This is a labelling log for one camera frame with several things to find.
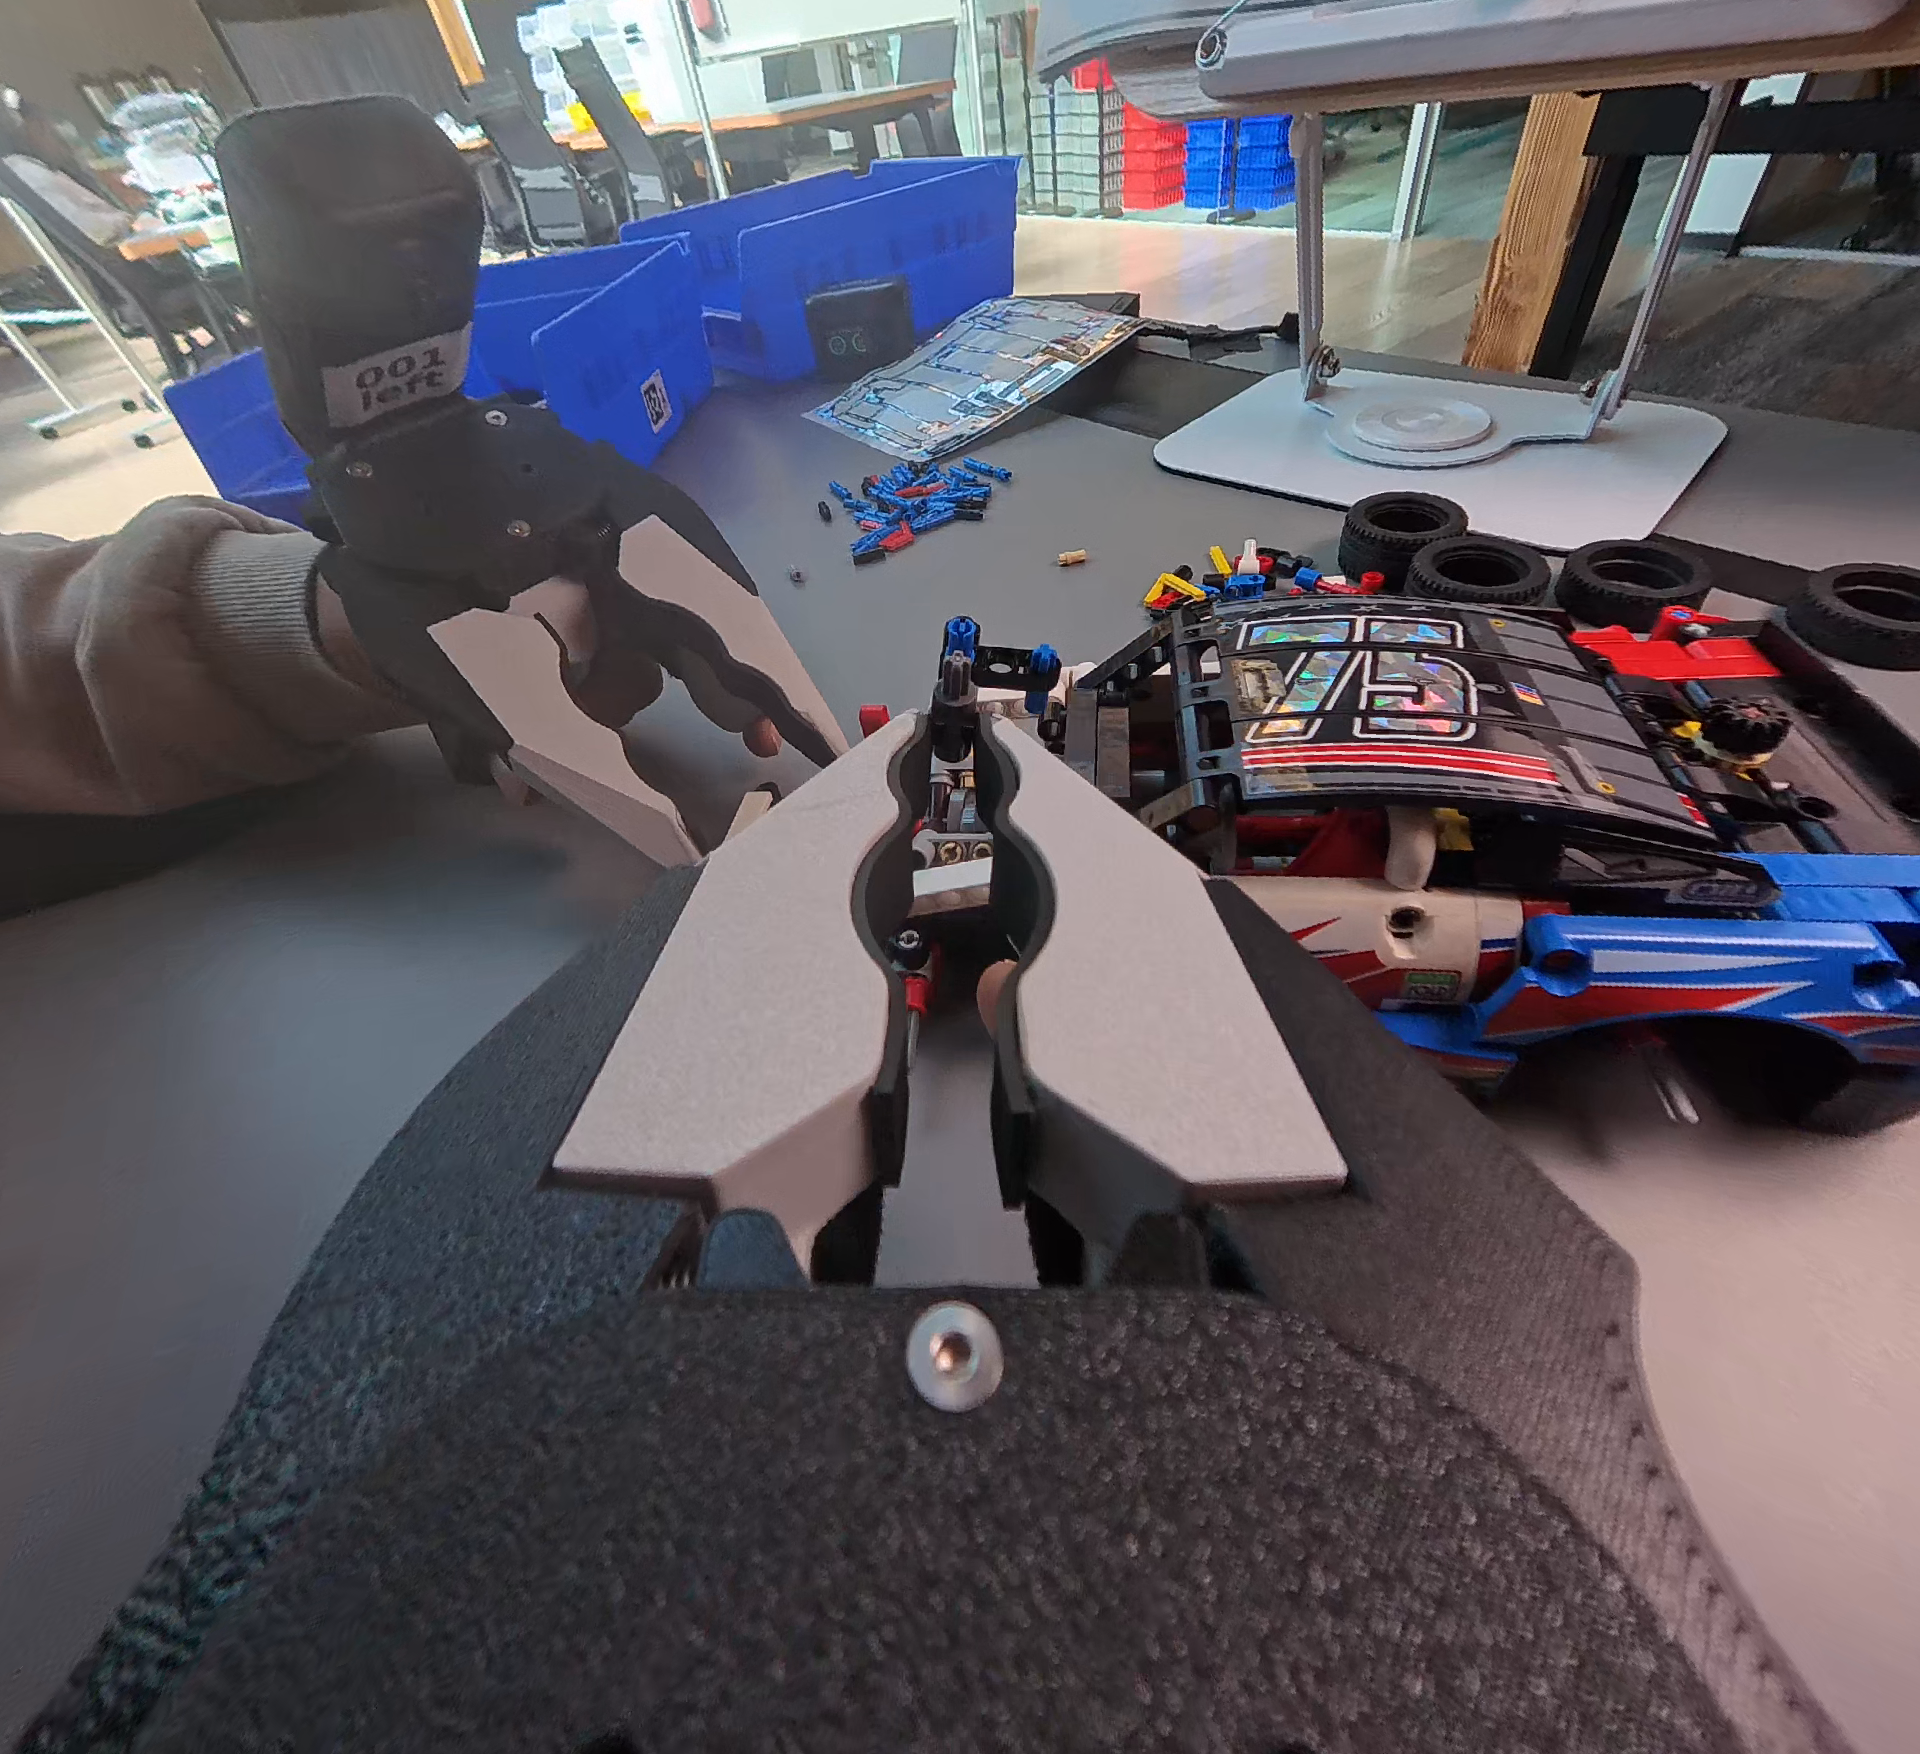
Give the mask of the grey desk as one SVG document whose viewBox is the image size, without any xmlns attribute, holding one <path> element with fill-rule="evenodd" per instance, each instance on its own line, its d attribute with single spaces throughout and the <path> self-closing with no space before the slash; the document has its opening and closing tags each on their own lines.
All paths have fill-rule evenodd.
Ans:
<svg viewBox="0 0 1920 1754">
<path fill-rule="evenodd" d="M 852 569 L 814 510 L 854 458 L 808 402 L 730 385 L 661 468 L 846 724 L 924 694 L 947 615 L 1096 658 L 1210 542 L 1336 538 L 1157 469 L 1126 394 L 990 445 L 1016 475 L 989 521 Z M 522 847 L 357 892 L 4 925 L 4 1748 L 161 1547 L 367 1166 L 654 874 L 541 807 Z M 1636 1258 L 1668 1449 L 1741 1585 L 1860 1749 L 1915 1749 L 1915 1124 L 1821 1138 L 1694 1094 L 1674 1123 L 1633 1055 L 1570 1044 L 1497 1114 Z"/>
</svg>

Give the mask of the toy brick race car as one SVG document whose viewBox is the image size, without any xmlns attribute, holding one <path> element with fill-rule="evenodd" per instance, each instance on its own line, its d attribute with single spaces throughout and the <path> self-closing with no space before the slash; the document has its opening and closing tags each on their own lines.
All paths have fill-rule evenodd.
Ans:
<svg viewBox="0 0 1920 1754">
<path fill-rule="evenodd" d="M 1570 1037 L 1827 1134 L 1915 1116 L 1915 736 L 1789 628 L 1380 593 L 974 685 L 1477 1094 Z"/>
</svg>

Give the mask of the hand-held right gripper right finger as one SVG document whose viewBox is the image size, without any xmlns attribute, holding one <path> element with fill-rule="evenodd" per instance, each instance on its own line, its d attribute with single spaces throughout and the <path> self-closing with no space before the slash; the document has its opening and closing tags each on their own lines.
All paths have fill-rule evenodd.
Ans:
<svg viewBox="0 0 1920 1754">
<path fill-rule="evenodd" d="M 990 908 L 1016 949 L 994 1018 L 1002 1204 L 1208 1207 L 1348 1167 L 1208 881 L 1002 717 L 977 731 Z"/>
</svg>

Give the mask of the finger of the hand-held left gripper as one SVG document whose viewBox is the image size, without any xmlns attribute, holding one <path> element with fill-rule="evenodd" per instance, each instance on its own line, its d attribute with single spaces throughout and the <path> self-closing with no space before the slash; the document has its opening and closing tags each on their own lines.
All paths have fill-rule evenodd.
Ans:
<svg viewBox="0 0 1920 1754">
<path fill-rule="evenodd" d="M 641 642 L 713 725 L 745 734 L 762 719 L 817 765 L 846 749 L 825 695 L 764 599 L 666 517 L 641 517 L 623 531 L 617 578 L 641 603 Z"/>
<path fill-rule="evenodd" d="M 559 576 L 513 597 L 507 611 L 470 608 L 427 632 L 503 724 L 503 772 L 598 822 L 660 867 L 701 850 L 678 808 L 631 768 L 620 738 L 573 700 L 565 665 L 591 642 L 589 591 Z"/>
</svg>

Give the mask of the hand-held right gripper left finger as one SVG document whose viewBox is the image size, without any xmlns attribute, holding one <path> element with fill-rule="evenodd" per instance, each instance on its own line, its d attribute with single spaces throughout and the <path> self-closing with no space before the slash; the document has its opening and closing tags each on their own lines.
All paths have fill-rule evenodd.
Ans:
<svg viewBox="0 0 1920 1754">
<path fill-rule="evenodd" d="M 899 1083 L 917 712 L 717 847 L 562 1137 L 552 1176 L 699 1207 L 845 1207 L 882 1182 Z"/>
</svg>

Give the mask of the black device with green display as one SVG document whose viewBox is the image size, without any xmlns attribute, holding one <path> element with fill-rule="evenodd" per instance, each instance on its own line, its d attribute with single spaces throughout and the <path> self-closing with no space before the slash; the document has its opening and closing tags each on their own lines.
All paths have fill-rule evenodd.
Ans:
<svg viewBox="0 0 1920 1754">
<path fill-rule="evenodd" d="M 912 355 L 917 336 L 903 276 L 823 286 L 804 299 L 814 375 L 848 383 Z"/>
</svg>

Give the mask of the person's left hand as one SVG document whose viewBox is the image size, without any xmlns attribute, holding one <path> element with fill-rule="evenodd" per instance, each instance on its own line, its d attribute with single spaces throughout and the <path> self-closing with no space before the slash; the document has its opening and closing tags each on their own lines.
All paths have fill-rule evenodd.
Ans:
<svg viewBox="0 0 1920 1754">
<path fill-rule="evenodd" d="M 576 705 L 618 734 L 660 697 L 664 679 L 678 676 L 641 642 L 641 603 L 611 567 L 576 567 L 548 578 L 575 581 L 589 591 L 591 642 L 580 658 L 566 661 L 565 679 Z M 342 626 L 342 639 L 381 690 L 422 713 L 438 739 L 459 736 L 468 749 L 503 758 L 509 744 L 503 724 L 443 658 L 427 628 L 470 608 L 503 612 L 522 591 L 510 597 L 474 593 L 432 576 L 368 567 L 342 549 L 321 555 L 316 588 L 323 626 Z M 781 753 L 781 734 L 762 719 L 737 736 L 758 758 Z"/>
</svg>

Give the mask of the pile of blue red pins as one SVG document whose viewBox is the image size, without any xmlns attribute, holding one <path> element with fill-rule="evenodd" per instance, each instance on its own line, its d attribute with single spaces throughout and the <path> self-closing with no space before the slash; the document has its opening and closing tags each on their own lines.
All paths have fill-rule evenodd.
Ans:
<svg viewBox="0 0 1920 1754">
<path fill-rule="evenodd" d="M 946 464 L 919 458 L 863 475 L 852 488 L 829 482 L 818 514 L 831 519 L 841 511 L 851 534 L 851 565 L 878 567 L 949 525 L 985 519 L 1012 480 L 1008 466 L 974 455 Z"/>
</svg>

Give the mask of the wooden post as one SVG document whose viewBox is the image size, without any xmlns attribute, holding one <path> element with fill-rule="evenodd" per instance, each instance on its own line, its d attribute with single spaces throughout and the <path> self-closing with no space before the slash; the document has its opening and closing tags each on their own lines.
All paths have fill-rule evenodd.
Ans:
<svg viewBox="0 0 1920 1754">
<path fill-rule="evenodd" d="M 1576 219 L 1591 189 L 1585 156 L 1598 91 L 1532 97 L 1459 362 L 1477 371 L 1526 372 L 1549 312 Z"/>
</svg>

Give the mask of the heap of assorted loose bricks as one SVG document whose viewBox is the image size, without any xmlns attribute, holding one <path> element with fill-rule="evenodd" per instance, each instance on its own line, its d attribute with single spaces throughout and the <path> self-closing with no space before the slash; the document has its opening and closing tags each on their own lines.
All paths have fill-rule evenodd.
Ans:
<svg viewBox="0 0 1920 1754">
<path fill-rule="evenodd" d="M 1346 583 L 1292 551 L 1247 541 L 1237 549 L 1214 547 L 1200 567 L 1163 569 L 1144 591 L 1142 611 L 1168 615 L 1180 608 L 1242 607 L 1256 599 L 1327 595 Z"/>
</svg>

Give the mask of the stack of red blue bins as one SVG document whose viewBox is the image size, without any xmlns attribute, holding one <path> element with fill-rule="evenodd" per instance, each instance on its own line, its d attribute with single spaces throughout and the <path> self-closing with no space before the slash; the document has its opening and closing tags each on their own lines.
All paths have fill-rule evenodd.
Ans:
<svg viewBox="0 0 1920 1754">
<path fill-rule="evenodd" d="M 1099 60 L 1028 87 L 1024 168 L 1036 211 L 1186 207 L 1237 219 L 1296 199 L 1288 117 L 1161 121 L 1134 107 Z"/>
</svg>

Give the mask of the shiny sticker sheet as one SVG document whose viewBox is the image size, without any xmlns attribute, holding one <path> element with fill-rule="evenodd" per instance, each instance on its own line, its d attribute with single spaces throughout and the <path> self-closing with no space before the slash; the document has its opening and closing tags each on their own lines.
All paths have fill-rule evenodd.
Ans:
<svg viewBox="0 0 1920 1754">
<path fill-rule="evenodd" d="M 891 461 L 946 459 L 1053 397 L 1140 326 L 1140 316 L 1056 297 L 977 303 L 806 419 Z"/>
</svg>

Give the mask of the person's left forearm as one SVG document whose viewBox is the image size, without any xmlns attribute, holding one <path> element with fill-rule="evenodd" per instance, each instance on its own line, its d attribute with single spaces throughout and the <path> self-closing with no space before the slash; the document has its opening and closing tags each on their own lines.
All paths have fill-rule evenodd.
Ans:
<svg viewBox="0 0 1920 1754">
<path fill-rule="evenodd" d="M 416 727 L 312 534 L 210 495 L 2 536 L 2 808 L 129 817 L 308 781 Z"/>
</svg>

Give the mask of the black padded wrist rest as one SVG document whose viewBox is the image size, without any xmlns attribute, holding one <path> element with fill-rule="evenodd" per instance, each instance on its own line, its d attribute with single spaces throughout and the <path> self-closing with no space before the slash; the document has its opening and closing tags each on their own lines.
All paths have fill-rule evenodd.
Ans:
<svg viewBox="0 0 1920 1754">
<path fill-rule="evenodd" d="M 537 818 L 518 782 L 457 785 L 426 739 L 374 739 L 318 778 L 158 815 L 8 815 L 4 919 L 115 908 L 158 922 L 165 908 L 357 892 L 522 847 Z"/>
</svg>

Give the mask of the white book stand tray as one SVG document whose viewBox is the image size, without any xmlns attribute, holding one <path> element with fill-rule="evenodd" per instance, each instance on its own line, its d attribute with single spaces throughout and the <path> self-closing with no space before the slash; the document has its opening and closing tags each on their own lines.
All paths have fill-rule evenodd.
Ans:
<svg viewBox="0 0 1920 1754">
<path fill-rule="evenodd" d="M 1195 121 L 1710 85 L 1914 55 L 1915 0 L 1420 0 L 1237 19 L 1210 71 L 1188 42 L 1115 47 L 1105 60 L 1136 107 Z"/>
</svg>

